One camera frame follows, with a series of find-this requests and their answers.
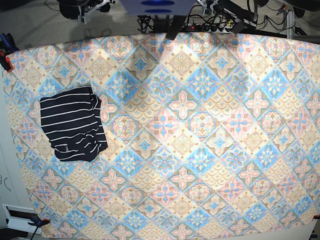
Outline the patterned tablecloth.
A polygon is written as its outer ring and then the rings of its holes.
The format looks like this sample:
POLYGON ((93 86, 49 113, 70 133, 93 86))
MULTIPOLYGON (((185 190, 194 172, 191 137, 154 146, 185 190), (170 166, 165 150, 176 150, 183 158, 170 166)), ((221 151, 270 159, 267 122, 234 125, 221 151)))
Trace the patterned tablecloth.
POLYGON ((47 238, 204 240, 320 213, 320 47, 249 34, 109 36, 9 55, 18 175, 47 238), (40 100, 91 86, 108 147, 60 161, 40 100))

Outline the navy white striped T-shirt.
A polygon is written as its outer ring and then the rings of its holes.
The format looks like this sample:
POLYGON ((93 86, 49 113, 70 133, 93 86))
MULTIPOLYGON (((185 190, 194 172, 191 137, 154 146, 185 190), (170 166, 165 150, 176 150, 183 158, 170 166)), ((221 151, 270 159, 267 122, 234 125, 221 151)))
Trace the navy white striped T-shirt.
POLYGON ((61 162, 91 162, 108 148, 102 101, 90 85, 43 97, 39 104, 41 128, 61 162))

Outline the black round stool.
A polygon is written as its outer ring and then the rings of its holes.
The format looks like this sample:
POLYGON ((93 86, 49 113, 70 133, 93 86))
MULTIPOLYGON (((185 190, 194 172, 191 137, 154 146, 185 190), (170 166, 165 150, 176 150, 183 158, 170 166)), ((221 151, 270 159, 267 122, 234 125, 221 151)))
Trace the black round stool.
POLYGON ((79 7, 83 0, 59 0, 59 11, 63 17, 71 20, 77 20, 81 14, 79 7))

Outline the blue clamp orange tip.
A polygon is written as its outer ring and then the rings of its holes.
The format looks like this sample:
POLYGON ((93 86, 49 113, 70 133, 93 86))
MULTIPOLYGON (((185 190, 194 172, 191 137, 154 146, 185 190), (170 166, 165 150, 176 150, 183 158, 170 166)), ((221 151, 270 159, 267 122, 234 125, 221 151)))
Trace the blue clamp orange tip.
POLYGON ((40 219, 40 218, 31 218, 28 222, 28 225, 41 228, 45 225, 48 225, 51 221, 49 219, 40 219))

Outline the white wall vent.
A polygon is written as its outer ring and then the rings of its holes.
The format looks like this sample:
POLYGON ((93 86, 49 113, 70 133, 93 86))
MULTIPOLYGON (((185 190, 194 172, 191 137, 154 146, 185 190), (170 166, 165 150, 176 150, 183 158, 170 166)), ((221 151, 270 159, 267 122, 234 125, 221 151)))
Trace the white wall vent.
POLYGON ((38 214, 33 208, 20 207, 9 204, 2 204, 7 220, 7 228, 28 233, 33 233, 36 230, 35 226, 29 225, 31 218, 37 217, 38 214))

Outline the white power strip red switch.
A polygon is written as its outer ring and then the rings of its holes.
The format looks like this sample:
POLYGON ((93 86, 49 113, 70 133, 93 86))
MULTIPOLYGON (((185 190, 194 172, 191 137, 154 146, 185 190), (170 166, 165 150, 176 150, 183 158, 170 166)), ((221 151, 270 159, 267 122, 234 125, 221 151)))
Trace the white power strip red switch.
POLYGON ((234 27, 231 23, 222 22, 213 24, 189 23, 182 32, 212 32, 212 33, 231 33, 234 27))

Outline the red blue clamp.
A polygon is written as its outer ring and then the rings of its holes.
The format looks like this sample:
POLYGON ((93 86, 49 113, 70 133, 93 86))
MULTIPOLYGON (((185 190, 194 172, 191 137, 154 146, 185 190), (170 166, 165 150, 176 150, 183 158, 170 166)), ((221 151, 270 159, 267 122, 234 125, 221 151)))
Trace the red blue clamp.
POLYGON ((8 55, 18 52, 19 49, 10 33, 0 34, 0 64, 1 66, 10 73, 13 70, 12 63, 8 55))

